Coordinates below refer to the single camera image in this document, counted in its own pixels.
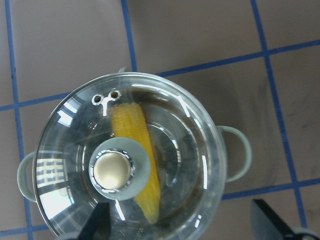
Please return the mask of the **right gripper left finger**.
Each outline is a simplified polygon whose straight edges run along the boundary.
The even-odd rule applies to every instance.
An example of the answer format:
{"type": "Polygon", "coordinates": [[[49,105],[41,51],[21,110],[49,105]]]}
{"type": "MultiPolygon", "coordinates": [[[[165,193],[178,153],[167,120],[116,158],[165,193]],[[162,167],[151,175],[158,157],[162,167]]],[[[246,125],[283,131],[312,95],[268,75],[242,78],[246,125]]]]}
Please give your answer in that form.
{"type": "Polygon", "coordinates": [[[78,240],[108,240],[111,236],[110,204],[100,202],[93,209],[84,227],[80,231],[78,240]]]}

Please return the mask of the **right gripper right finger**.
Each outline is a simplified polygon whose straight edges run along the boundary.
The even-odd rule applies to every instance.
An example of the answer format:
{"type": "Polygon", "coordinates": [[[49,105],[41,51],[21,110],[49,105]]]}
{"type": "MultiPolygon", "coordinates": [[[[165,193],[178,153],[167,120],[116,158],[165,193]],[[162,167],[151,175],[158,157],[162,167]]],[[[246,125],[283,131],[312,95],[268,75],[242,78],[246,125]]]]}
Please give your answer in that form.
{"type": "Polygon", "coordinates": [[[255,240],[293,240],[293,230],[263,199],[253,199],[250,226],[255,240]]]}

